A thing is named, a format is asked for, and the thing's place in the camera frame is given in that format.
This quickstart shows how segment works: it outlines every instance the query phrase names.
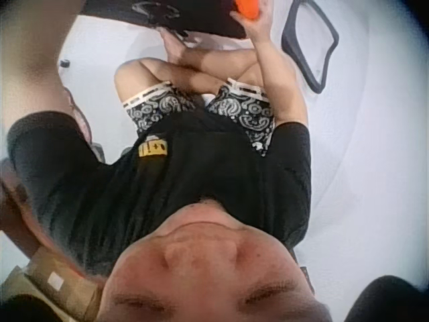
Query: bare foot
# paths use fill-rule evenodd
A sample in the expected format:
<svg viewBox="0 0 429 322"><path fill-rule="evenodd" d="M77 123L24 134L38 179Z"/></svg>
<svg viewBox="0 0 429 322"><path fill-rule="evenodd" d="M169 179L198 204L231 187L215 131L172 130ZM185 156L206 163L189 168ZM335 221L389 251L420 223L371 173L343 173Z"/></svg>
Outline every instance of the bare foot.
<svg viewBox="0 0 429 322"><path fill-rule="evenodd" d="M187 49L186 45L166 28L157 28L157 31L159 31L162 40L164 41L164 46L167 50L168 62L179 65L182 60L183 53Z"/></svg>

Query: yellow logo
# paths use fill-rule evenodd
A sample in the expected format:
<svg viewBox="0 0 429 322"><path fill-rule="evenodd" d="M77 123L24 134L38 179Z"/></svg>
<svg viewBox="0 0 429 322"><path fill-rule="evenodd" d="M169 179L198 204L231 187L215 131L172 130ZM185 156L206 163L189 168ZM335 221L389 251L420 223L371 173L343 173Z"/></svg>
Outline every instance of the yellow logo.
<svg viewBox="0 0 429 322"><path fill-rule="evenodd" d="M167 141L166 140L152 140L142 143L139 146L139 156L166 156Z"/></svg>

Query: shorts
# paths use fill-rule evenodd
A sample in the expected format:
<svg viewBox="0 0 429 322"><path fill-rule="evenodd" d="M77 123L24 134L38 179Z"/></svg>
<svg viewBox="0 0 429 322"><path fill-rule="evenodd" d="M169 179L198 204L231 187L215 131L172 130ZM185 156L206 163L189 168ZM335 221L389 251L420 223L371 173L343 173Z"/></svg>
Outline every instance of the shorts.
<svg viewBox="0 0 429 322"><path fill-rule="evenodd" d="M170 82L150 87L124 102L123 106L137 126L139 136L171 113L197 108L191 96L179 91ZM275 126L267 95L262 88L229 79L205 109L234 121L244 129L253 148L262 156L266 154Z"/></svg>

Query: paisley shorts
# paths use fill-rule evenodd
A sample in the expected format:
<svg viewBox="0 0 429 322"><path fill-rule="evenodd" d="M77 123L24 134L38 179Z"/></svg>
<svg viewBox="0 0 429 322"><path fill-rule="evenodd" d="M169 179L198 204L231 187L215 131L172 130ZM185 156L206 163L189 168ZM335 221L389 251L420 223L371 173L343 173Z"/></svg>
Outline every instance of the paisley shorts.
<svg viewBox="0 0 429 322"><path fill-rule="evenodd" d="M196 109L192 98L170 82L150 87L123 106L139 135L171 113ZM254 149L262 156L266 154L274 131L274 118L262 88L229 79L205 109L229 117L245 130Z"/></svg>

